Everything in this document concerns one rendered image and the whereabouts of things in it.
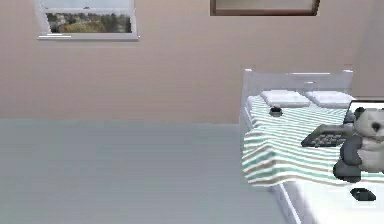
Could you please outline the white pillow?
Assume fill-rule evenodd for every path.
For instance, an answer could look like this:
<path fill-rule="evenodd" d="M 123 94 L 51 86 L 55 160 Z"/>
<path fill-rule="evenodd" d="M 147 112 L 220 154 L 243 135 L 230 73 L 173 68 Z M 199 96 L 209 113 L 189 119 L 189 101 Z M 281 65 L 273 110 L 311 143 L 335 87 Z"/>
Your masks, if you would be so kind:
<path fill-rule="evenodd" d="M 322 108 L 346 109 L 354 100 L 349 94 L 339 91 L 308 91 L 305 96 Z"/>
<path fill-rule="evenodd" d="M 309 99 L 295 91 L 269 90 L 262 91 L 260 96 L 271 107 L 300 108 L 310 106 Z"/>

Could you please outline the green striped blanket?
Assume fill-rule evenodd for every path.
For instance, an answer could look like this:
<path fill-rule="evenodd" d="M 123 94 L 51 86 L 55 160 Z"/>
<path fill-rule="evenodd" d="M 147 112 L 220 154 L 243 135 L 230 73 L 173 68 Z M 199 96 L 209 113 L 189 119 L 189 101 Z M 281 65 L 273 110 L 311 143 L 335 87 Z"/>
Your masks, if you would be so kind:
<path fill-rule="evenodd" d="M 333 166 L 340 146 L 302 147 L 302 140 L 321 124 L 340 125 L 348 109 L 281 108 L 280 117 L 269 114 L 261 96 L 250 96 L 245 109 L 250 130 L 243 135 L 242 172 L 253 186 L 274 186 L 288 181 L 309 181 L 332 186 L 353 184 L 337 179 Z M 384 183 L 384 173 L 361 173 L 361 180 Z"/>

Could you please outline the white framed window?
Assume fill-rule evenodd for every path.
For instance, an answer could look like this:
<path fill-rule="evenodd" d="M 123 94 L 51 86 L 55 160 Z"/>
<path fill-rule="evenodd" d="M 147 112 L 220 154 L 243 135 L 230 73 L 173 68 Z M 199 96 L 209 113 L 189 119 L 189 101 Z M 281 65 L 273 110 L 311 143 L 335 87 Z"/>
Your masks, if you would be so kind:
<path fill-rule="evenodd" d="M 34 0 L 39 40 L 138 41 L 135 0 Z"/>

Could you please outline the black laptop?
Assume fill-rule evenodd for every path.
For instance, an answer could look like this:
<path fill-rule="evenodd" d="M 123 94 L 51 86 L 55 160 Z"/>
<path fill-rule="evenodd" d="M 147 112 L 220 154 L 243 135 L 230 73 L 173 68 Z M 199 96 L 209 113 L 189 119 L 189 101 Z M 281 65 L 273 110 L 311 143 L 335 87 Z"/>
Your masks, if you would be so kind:
<path fill-rule="evenodd" d="M 336 147 L 354 135 L 384 140 L 384 100 L 352 100 L 340 125 L 321 124 L 302 142 L 302 147 Z"/>

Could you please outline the white bed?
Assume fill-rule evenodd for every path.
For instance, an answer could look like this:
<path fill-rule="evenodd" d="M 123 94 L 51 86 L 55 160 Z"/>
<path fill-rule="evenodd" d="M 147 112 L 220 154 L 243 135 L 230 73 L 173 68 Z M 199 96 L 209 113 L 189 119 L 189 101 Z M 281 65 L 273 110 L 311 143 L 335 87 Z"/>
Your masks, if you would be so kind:
<path fill-rule="evenodd" d="M 308 91 L 339 91 L 351 95 L 352 77 L 350 70 L 339 73 L 257 73 L 248 70 L 243 78 L 241 113 L 250 130 L 245 111 L 250 96 L 260 96 L 262 91 L 269 90 L 295 91 L 303 96 Z M 281 199 L 291 224 L 384 224 L 384 183 L 359 181 L 332 186 L 288 181 L 267 187 Z M 370 190 L 376 200 L 357 201 L 350 193 L 353 188 Z"/>

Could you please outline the grey white panda plush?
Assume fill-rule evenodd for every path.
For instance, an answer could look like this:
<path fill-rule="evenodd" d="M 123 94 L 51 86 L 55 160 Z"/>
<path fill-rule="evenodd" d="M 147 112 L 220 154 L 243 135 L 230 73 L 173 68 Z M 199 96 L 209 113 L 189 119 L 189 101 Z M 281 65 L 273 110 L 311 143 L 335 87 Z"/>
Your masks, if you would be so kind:
<path fill-rule="evenodd" d="M 358 107 L 354 112 L 354 134 L 344 141 L 333 175 L 356 183 L 361 173 L 384 173 L 384 108 Z"/>

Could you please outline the small black flat object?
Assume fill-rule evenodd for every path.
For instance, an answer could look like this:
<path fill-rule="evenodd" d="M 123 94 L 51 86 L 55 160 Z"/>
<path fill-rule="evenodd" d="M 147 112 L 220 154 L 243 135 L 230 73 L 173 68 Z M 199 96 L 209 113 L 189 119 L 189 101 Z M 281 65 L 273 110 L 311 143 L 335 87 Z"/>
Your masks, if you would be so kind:
<path fill-rule="evenodd" d="M 353 188 L 350 193 L 357 201 L 376 200 L 376 195 L 366 188 Z"/>

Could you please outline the brown framed wall picture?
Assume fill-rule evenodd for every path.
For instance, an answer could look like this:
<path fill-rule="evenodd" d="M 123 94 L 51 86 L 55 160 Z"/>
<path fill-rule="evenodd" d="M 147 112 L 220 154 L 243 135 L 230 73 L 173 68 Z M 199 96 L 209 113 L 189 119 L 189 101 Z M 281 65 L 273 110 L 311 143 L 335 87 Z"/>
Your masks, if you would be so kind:
<path fill-rule="evenodd" d="M 210 0 L 211 16 L 316 16 L 321 0 Z"/>

